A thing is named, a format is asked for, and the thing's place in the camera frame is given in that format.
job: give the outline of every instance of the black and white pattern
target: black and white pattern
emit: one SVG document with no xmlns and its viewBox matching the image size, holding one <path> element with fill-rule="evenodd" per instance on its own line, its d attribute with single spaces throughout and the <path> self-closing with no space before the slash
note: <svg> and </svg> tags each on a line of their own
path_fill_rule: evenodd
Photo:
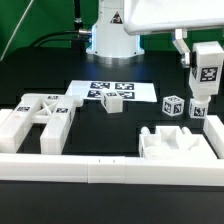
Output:
<svg viewBox="0 0 224 224">
<path fill-rule="evenodd" d="M 116 12 L 114 17 L 112 18 L 112 20 L 110 21 L 110 23 L 113 23 L 113 24 L 123 24 L 122 20 L 121 20 L 121 17 L 119 15 L 119 12 Z"/>
<path fill-rule="evenodd" d="M 201 82 L 214 82 L 216 81 L 218 68 L 203 68 L 201 71 Z"/>
<path fill-rule="evenodd" d="M 190 109 L 189 109 L 189 114 L 191 114 L 191 111 L 192 111 L 192 103 L 191 103 L 191 105 L 190 105 Z"/>
<path fill-rule="evenodd" d="M 71 113 L 71 111 L 69 113 L 69 119 L 70 119 L 70 123 L 72 123 L 72 113 Z"/>
<path fill-rule="evenodd" d="M 118 90 L 134 90 L 135 85 L 133 83 L 115 83 L 115 89 L 118 89 Z"/>
<path fill-rule="evenodd" d="M 67 113 L 68 112 L 68 108 L 57 108 L 56 113 Z"/>
<path fill-rule="evenodd" d="M 176 104 L 176 105 L 174 105 L 173 113 L 174 113 L 174 114 L 178 114 L 178 113 L 180 113 L 180 112 L 181 112 L 181 107 L 182 107 L 182 104 L 181 104 L 181 103 L 180 103 L 180 104 Z"/>
<path fill-rule="evenodd" d="M 110 88 L 109 82 L 92 82 L 90 85 L 90 89 L 103 89 L 103 88 Z"/>
<path fill-rule="evenodd" d="M 20 111 L 20 112 L 28 112 L 29 109 L 30 109 L 30 107 L 19 107 L 19 108 L 17 109 L 17 111 Z"/>
<path fill-rule="evenodd" d="M 107 99 L 106 99 L 105 96 L 104 96 L 104 98 L 103 98 L 103 104 L 104 104 L 105 107 L 107 106 Z"/>
<path fill-rule="evenodd" d="M 48 96 L 48 100 L 57 100 L 58 96 Z"/>
<path fill-rule="evenodd" d="M 175 97 L 175 96 L 173 96 L 173 97 L 169 97 L 169 98 L 167 98 L 169 101 L 171 101 L 171 102 L 179 102 L 180 101 L 180 99 L 179 98 L 177 98 L 177 97 Z"/>
<path fill-rule="evenodd" d="M 100 98 L 101 93 L 98 90 L 89 90 L 87 97 L 89 97 L 89 98 Z"/>
<path fill-rule="evenodd" d="M 106 93 L 107 96 L 111 97 L 111 96 L 117 96 L 117 94 L 115 92 L 112 92 L 112 93 Z"/>
<path fill-rule="evenodd" d="M 167 113 L 171 113 L 171 104 L 165 102 L 164 104 L 164 111 L 166 111 Z"/>
<path fill-rule="evenodd" d="M 204 117 L 204 115 L 205 115 L 205 108 L 199 108 L 199 107 L 194 108 L 195 117 Z"/>
<path fill-rule="evenodd" d="M 197 79 L 197 71 L 198 71 L 197 67 L 192 68 L 192 75 L 194 76 L 195 79 Z"/>
<path fill-rule="evenodd" d="M 135 93 L 134 92 L 121 92 L 119 91 L 118 94 L 123 97 L 123 99 L 129 99 L 134 100 L 135 99 Z"/>
</svg>

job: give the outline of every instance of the white 3d-printed part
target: white 3d-printed part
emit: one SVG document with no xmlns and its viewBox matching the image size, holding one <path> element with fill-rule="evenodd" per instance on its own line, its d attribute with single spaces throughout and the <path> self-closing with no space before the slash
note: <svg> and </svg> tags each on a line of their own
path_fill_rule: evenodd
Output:
<svg viewBox="0 0 224 224">
<path fill-rule="evenodd" d="M 177 116 L 183 114 L 184 100 L 175 95 L 164 97 L 162 111 L 169 116 Z"/>
<path fill-rule="evenodd" d="M 214 147 L 219 158 L 224 159 L 224 125 L 217 116 L 209 115 L 205 118 L 205 134 Z"/>
<path fill-rule="evenodd" d="M 88 158 L 0 153 L 0 180 L 87 182 Z"/>
<path fill-rule="evenodd" d="M 25 94 L 0 126 L 0 152 L 16 153 L 34 123 L 47 124 L 40 137 L 42 154 L 61 154 L 79 96 Z"/>
<path fill-rule="evenodd" d="M 0 110 L 0 127 L 6 121 L 8 116 L 12 113 L 13 110 L 10 109 L 2 109 Z"/>
<path fill-rule="evenodd" d="M 140 134 L 140 156 L 156 160 L 216 160 L 203 135 L 183 134 L 178 126 L 157 126 L 155 134 Z"/>
<path fill-rule="evenodd" d="M 101 104 L 107 113 L 123 112 L 123 98 L 115 90 L 101 90 Z"/>
</svg>

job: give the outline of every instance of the printed marker sheet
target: printed marker sheet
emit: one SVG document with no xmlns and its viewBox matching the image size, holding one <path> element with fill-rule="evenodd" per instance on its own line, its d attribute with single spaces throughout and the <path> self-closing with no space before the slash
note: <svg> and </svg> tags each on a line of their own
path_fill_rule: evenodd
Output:
<svg viewBox="0 0 224 224">
<path fill-rule="evenodd" d="M 100 92 L 103 88 L 118 92 L 124 100 L 157 102 L 152 83 L 72 81 L 66 95 L 80 95 L 84 99 L 100 100 Z"/>
</svg>

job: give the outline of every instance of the marker cube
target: marker cube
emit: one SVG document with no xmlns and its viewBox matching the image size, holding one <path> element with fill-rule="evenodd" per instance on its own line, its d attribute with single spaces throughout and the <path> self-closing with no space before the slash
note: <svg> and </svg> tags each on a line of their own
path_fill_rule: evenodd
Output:
<svg viewBox="0 0 224 224">
<path fill-rule="evenodd" d="M 103 89 L 101 91 L 101 104 L 107 113 L 120 113 L 123 111 L 123 98 L 113 90 Z"/>
<path fill-rule="evenodd" d="M 168 96 L 163 98 L 162 111 L 170 116 L 183 114 L 184 100 L 177 96 Z"/>
<path fill-rule="evenodd" d="M 208 112 L 208 103 L 197 104 L 194 99 L 190 100 L 189 114 L 191 118 L 204 119 Z"/>
</svg>

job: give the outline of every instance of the white cube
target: white cube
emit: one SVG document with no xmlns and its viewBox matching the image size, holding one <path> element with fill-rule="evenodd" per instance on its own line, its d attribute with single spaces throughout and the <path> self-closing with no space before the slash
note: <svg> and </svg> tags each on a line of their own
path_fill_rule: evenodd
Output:
<svg viewBox="0 0 224 224">
<path fill-rule="evenodd" d="M 177 96 L 168 96 L 163 98 L 162 111 L 170 116 L 183 114 L 184 100 Z"/>
<path fill-rule="evenodd" d="M 101 104 L 107 113 L 119 113 L 123 111 L 123 98 L 114 90 L 102 89 Z"/>
<path fill-rule="evenodd" d="M 189 85 L 194 96 L 218 94 L 224 51 L 217 41 L 193 45 L 197 65 L 191 68 Z"/>
<path fill-rule="evenodd" d="M 204 119 L 208 112 L 208 103 L 196 104 L 194 99 L 190 100 L 189 114 L 191 118 Z"/>
</svg>

